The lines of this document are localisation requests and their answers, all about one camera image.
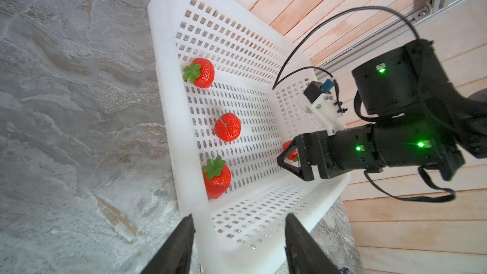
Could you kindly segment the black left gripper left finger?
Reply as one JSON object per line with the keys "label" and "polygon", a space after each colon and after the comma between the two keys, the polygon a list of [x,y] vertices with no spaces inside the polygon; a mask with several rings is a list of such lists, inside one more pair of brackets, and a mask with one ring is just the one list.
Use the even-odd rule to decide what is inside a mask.
{"label": "black left gripper left finger", "polygon": [[190,273],[195,227],[192,215],[184,217],[141,274]]}

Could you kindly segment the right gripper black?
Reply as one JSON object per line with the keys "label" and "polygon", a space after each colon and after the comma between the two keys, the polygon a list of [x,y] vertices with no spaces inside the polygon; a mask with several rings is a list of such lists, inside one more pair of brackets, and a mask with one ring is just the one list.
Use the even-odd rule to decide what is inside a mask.
{"label": "right gripper black", "polygon": [[313,181],[313,166],[321,179],[332,179],[357,169],[379,173],[384,168],[374,140],[374,126],[367,124],[338,131],[300,134],[284,142],[277,165],[303,181]]}

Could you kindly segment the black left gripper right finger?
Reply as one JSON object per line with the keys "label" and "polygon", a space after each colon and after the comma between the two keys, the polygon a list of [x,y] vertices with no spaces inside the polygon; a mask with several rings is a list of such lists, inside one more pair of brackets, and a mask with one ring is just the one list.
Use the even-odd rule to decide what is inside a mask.
{"label": "black left gripper right finger", "polygon": [[340,273],[294,214],[285,218],[285,252],[289,273]]}

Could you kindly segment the red strawberry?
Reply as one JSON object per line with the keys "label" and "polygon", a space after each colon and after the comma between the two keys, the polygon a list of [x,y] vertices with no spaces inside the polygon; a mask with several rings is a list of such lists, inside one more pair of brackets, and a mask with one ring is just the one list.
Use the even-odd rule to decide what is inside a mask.
{"label": "red strawberry", "polygon": [[241,134],[241,123],[239,118],[232,113],[219,116],[214,127],[215,135],[224,142],[235,141]]}

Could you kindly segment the red strawberry basket edge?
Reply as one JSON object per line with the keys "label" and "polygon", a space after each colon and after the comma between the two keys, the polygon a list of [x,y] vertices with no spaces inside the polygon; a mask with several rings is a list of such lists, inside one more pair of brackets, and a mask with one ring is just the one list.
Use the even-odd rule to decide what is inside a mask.
{"label": "red strawberry basket edge", "polygon": [[202,167],[202,173],[208,198],[218,199],[229,189],[232,174],[221,156],[208,159],[207,164]]}

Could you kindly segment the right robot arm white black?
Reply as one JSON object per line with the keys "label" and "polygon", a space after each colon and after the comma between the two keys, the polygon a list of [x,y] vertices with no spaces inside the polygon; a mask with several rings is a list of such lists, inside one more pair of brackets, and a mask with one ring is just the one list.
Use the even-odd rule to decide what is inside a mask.
{"label": "right robot arm white black", "polygon": [[486,157],[486,102],[457,92],[432,43],[417,39],[363,63],[352,72],[356,113],[365,125],[296,136],[277,164],[304,181],[362,169],[436,169],[444,180],[464,165],[463,151]]}

